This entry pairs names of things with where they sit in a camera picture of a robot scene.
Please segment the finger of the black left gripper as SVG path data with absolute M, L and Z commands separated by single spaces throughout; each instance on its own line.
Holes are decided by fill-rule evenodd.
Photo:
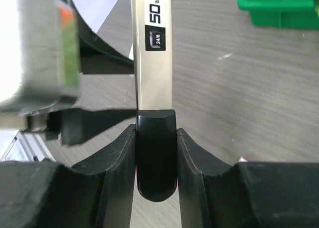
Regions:
M 61 140 L 62 145 L 75 146 L 86 143 L 109 128 L 136 116 L 136 109 L 108 109 L 88 111 L 66 109 L 47 116 L 45 138 Z
M 91 30 L 73 0 L 62 0 L 77 16 L 80 62 L 83 74 L 134 74 L 134 62 L 107 44 Z

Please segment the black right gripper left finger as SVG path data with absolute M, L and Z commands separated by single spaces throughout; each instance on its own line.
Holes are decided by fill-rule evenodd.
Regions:
M 3 228 L 127 228 L 135 182 L 135 127 L 71 168 L 2 162 Z

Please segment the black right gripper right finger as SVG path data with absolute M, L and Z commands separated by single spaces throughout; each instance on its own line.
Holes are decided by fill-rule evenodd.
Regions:
M 316 228 L 317 163 L 229 165 L 177 132 L 178 190 L 184 228 Z

